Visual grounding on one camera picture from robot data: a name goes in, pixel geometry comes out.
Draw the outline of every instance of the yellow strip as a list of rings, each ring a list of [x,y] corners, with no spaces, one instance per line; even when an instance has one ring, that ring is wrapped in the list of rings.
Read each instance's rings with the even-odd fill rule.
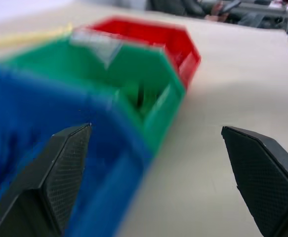
[[[57,30],[48,32],[32,32],[15,34],[5,37],[0,37],[0,46],[11,46],[20,43],[34,43],[45,40],[50,40],[56,37],[64,36],[70,34],[73,30],[72,24],[68,24],[67,27],[63,27]]]

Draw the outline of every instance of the red plastic bin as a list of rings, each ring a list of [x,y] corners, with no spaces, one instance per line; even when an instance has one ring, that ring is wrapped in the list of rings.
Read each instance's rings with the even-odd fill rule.
[[[111,37],[161,47],[188,89],[201,57],[185,28],[125,17],[112,17],[86,27],[111,33]]]

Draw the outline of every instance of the person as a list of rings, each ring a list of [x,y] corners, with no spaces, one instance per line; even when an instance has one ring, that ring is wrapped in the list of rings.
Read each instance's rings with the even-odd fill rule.
[[[219,11],[223,7],[221,1],[217,2],[213,7],[208,8],[206,4],[202,4],[198,0],[150,0],[153,10],[161,11],[178,16],[189,16],[208,21],[225,22],[229,14],[218,16]],[[250,26],[255,28],[266,28],[270,26],[268,22],[263,22],[264,16],[258,13],[249,12],[241,16],[237,23],[242,26]]]

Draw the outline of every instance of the person's hand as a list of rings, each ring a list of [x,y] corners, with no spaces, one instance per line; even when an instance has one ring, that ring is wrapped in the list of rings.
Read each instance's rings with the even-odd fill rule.
[[[212,10],[211,10],[211,16],[206,16],[205,19],[209,20],[209,21],[219,21],[219,22],[224,22],[226,21],[227,17],[228,17],[228,13],[225,13],[221,16],[218,16],[219,11],[223,8],[223,3],[221,1],[219,1],[218,3],[216,3]]]

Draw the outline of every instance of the bin opening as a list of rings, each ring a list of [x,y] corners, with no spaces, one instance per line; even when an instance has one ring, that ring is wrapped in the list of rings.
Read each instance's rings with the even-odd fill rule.
[[[180,26],[112,17],[86,28],[113,34],[115,38],[164,48],[186,88],[201,62],[186,29]]]
[[[115,77],[90,48],[72,45],[68,39],[53,42],[42,50],[17,56],[9,65],[18,70],[28,70],[70,84],[79,84],[87,89],[93,87],[100,91],[111,91],[125,98],[141,121],[145,120],[166,88],[166,83],[163,82],[156,82],[152,87],[145,86],[140,79],[131,81]]]

